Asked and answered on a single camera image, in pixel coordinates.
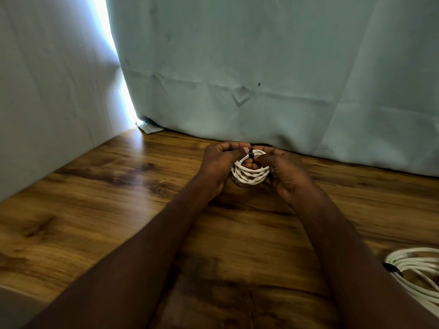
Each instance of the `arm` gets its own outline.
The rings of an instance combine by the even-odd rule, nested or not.
[[[209,145],[200,171],[135,236],[104,257],[24,328],[144,328],[178,247],[249,143]]]
[[[347,328],[439,328],[439,320],[383,268],[329,196],[286,151],[257,146],[272,166],[279,195],[296,211],[314,247]]]

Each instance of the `green-gray fabric backdrop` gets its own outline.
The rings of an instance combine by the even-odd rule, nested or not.
[[[439,175],[439,0],[107,0],[137,115]]]

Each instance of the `person's left hand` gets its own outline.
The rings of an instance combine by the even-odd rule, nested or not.
[[[213,182],[214,197],[221,193],[224,182],[235,161],[242,159],[250,151],[250,143],[223,142],[209,145],[203,156],[198,178]]]

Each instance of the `braided white cable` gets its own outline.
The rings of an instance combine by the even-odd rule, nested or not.
[[[414,255],[415,252],[439,253],[439,249],[427,247],[401,249],[388,254],[385,261],[397,267],[401,272],[412,270],[435,289],[435,291],[431,291],[430,289],[419,287],[407,281],[398,273],[392,272],[396,280],[414,299],[439,318],[439,307],[437,306],[439,304],[439,286],[422,272],[439,275],[439,265],[435,264],[439,262],[439,258],[418,257]]]
[[[265,152],[263,152],[262,150],[253,150],[253,153],[255,154],[255,156],[265,155]],[[241,183],[247,185],[257,185],[258,183],[264,181],[269,173],[270,168],[266,166],[258,170],[252,170],[250,168],[242,166],[242,162],[248,157],[249,155],[246,155],[241,160],[235,161],[232,166],[232,174]]]

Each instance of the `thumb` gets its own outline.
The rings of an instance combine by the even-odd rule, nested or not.
[[[235,149],[232,151],[228,151],[226,153],[230,157],[230,160],[232,161],[232,163],[234,163],[235,161],[244,158],[249,153],[249,151],[250,151],[249,148],[244,147],[244,148],[239,148],[239,149]]]
[[[263,167],[265,166],[276,167],[277,165],[277,157],[275,155],[265,154],[265,155],[255,156],[255,160]]]

